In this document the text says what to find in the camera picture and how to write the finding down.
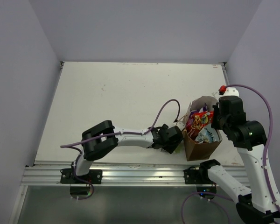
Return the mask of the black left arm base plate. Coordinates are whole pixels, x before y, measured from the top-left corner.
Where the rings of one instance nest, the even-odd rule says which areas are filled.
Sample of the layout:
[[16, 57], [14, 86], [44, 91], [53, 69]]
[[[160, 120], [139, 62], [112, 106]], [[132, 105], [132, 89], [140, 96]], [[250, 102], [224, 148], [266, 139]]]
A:
[[64, 168], [60, 170], [61, 172], [61, 184], [83, 184], [86, 182], [91, 182], [92, 184], [100, 184], [103, 177], [103, 171], [100, 169], [90, 169], [88, 174], [79, 176], [83, 181], [78, 180], [74, 174], [73, 169]]

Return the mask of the green snack packet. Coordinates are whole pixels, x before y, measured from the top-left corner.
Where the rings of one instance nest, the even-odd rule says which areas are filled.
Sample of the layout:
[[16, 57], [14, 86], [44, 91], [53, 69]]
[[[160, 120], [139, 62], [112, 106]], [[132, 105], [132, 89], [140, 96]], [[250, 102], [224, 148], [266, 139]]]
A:
[[181, 146], [178, 146], [175, 150], [174, 150], [174, 154], [179, 154], [181, 151]]

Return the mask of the pale blue snack packet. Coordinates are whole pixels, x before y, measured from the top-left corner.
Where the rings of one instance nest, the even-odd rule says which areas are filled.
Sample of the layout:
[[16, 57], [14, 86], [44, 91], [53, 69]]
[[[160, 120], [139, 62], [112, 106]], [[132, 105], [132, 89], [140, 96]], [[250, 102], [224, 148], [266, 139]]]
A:
[[195, 142], [198, 144], [218, 141], [220, 141], [220, 138], [217, 131], [210, 126], [205, 126], [203, 129], [201, 129], [195, 138]]

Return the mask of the purple snack bag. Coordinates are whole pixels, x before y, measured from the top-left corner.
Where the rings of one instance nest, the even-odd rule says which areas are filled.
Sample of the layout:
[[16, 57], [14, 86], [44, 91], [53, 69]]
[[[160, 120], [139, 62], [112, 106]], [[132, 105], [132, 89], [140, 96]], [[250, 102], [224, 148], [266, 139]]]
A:
[[206, 103], [204, 103], [203, 107], [201, 107], [200, 109], [191, 110], [190, 114], [188, 116], [187, 125], [191, 125], [193, 123], [194, 115], [196, 113], [202, 113], [202, 112], [207, 112], [207, 111], [208, 111], [208, 107], [207, 107]]

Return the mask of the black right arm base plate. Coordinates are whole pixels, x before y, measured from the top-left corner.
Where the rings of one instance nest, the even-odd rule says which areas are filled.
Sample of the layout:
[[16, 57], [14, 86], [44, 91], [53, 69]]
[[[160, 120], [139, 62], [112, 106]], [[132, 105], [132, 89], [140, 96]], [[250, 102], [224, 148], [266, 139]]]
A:
[[204, 184], [199, 169], [191, 166], [185, 170], [183, 170], [184, 173], [184, 182], [185, 184]]

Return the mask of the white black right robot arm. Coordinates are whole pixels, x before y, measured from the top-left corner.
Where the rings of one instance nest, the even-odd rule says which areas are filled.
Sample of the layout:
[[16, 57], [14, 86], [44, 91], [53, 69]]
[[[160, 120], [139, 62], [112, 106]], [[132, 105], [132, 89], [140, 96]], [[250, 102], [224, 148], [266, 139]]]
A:
[[280, 194], [274, 181], [268, 156], [264, 155], [266, 134], [257, 121], [247, 121], [243, 102], [237, 96], [223, 96], [214, 109], [211, 124], [222, 130], [233, 142], [244, 163], [249, 187], [226, 172], [216, 160], [200, 164], [198, 177], [204, 183], [214, 182], [234, 201], [238, 215], [246, 224], [270, 224], [280, 218]]

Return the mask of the red mixed snack bag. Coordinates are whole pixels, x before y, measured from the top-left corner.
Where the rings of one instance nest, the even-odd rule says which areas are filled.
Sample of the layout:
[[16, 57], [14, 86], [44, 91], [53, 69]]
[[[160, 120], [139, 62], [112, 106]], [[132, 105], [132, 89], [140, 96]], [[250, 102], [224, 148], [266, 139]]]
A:
[[199, 132], [213, 120], [213, 111], [211, 112], [196, 112], [189, 116], [186, 122], [186, 131], [191, 139], [197, 137]]

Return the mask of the brown paper bag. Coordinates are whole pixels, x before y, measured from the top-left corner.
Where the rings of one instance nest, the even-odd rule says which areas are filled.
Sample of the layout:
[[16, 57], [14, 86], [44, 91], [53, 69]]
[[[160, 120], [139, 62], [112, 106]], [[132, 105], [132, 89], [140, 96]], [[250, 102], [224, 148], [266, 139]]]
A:
[[217, 131], [220, 141], [212, 143], [202, 143], [198, 144], [195, 142], [195, 138], [191, 139], [186, 131], [186, 122], [191, 110], [200, 109], [203, 107], [204, 103], [207, 104], [208, 112], [213, 111], [213, 105], [217, 103], [217, 99], [210, 96], [202, 96], [194, 101], [192, 101], [187, 109], [185, 115], [178, 121], [178, 127], [182, 129], [183, 143], [185, 148], [186, 160], [187, 161], [198, 161], [207, 160], [210, 158], [211, 154], [216, 150], [216, 148], [222, 142], [222, 136]]

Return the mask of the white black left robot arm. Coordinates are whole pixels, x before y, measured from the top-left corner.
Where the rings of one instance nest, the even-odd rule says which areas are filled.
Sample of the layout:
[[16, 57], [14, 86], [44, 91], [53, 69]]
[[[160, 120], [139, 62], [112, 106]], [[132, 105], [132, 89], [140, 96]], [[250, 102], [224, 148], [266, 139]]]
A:
[[103, 121], [82, 133], [82, 152], [73, 163], [71, 178], [77, 183], [85, 182], [92, 163], [116, 147], [163, 149], [172, 154], [182, 140], [182, 131], [177, 126], [164, 124], [137, 132], [115, 127], [110, 120]]

